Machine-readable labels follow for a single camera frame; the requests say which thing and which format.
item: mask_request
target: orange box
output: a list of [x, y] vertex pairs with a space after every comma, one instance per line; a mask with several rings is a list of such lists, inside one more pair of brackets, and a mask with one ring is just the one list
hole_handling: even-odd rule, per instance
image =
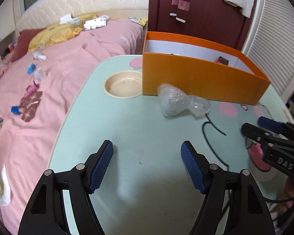
[[[216, 63], [222, 56], [229, 65]], [[240, 51], [172, 33], [147, 32], [143, 47], [143, 94], [163, 83], [210, 100], [256, 105], [270, 80]]]

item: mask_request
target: red pillow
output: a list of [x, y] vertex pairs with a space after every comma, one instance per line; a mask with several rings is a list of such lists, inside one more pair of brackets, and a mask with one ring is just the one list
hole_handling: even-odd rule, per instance
[[20, 35], [17, 39], [17, 45], [14, 49], [11, 61], [14, 62], [20, 59], [27, 53], [28, 46], [30, 41], [45, 28], [40, 29], [27, 29], [20, 32]]

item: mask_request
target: light green table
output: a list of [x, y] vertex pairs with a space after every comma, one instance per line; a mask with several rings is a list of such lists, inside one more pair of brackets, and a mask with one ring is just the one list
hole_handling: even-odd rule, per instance
[[[50, 168], [55, 172], [70, 170], [84, 163], [109, 139], [115, 146], [114, 155], [100, 189], [90, 196], [106, 235], [187, 235], [203, 195], [194, 188], [187, 173], [181, 159], [181, 144], [190, 140], [209, 162], [223, 166], [203, 138], [201, 125], [206, 118], [196, 120], [184, 112], [167, 119], [162, 115], [158, 97], [115, 99], [104, 93], [105, 79], [118, 71], [132, 70], [129, 62], [135, 57], [139, 56], [109, 58], [93, 71], [63, 124]], [[260, 102], [275, 120], [287, 121], [281, 109], [284, 104], [271, 86]], [[245, 121], [255, 123], [256, 117], [243, 113], [235, 120], [220, 123], [219, 102], [211, 104], [210, 119], [228, 134], [222, 138], [207, 128], [213, 147], [230, 164], [231, 171], [249, 168], [239, 127]], [[238, 110], [239, 114], [244, 112], [240, 107]], [[271, 181], [259, 186], [265, 196], [275, 197], [284, 181], [285, 176], [278, 172]], [[70, 231], [78, 234], [68, 191], [64, 192], [64, 201]]]

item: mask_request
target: blue gripper pad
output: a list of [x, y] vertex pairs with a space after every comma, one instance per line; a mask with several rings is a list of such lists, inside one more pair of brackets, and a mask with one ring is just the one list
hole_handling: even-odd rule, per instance
[[188, 171], [188, 174], [191, 177], [194, 187], [202, 194], [204, 194], [206, 191], [206, 186], [204, 184], [204, 175], [198, 163], [196, 162], [191, 150], [185, 143], [183, 143], [181, 146], [181, 156]]
[[103, 177], [107, 171], [111, 158], [113, 156], [113, 144], [109, 142], [104, 149], [101, 157], [98, 160], [97, 165], [92, 171], [92, 179], [89, 189], [93, 193], [96, 189], [98, 189], [103, 181]]
[[264, 129], [267, 129], [271, 132], [282, 134], [284, 133], [284, 127], [280, 122], [276, 122], [269, 118], [260, 117], [258, 118], [258, 126]]

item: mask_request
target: yellow cloth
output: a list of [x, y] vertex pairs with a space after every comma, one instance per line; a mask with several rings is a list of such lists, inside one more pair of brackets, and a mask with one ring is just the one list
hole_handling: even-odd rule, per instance
[[97, 16], [93, 13], [80, 16], [80, 24], [74, 26], [71, 23], [54, 24], [39, 32], [29, 43], [28, 52], [34, 51], [39, 45], [46, 46], [61, 43], [74, 38], [84, 30], [84, 22], [94, 19]]
[[129, 20], [141, 25], [142, 27], [144, 27], [147, 24], [147, 19], [144, 18], [129, 17]]

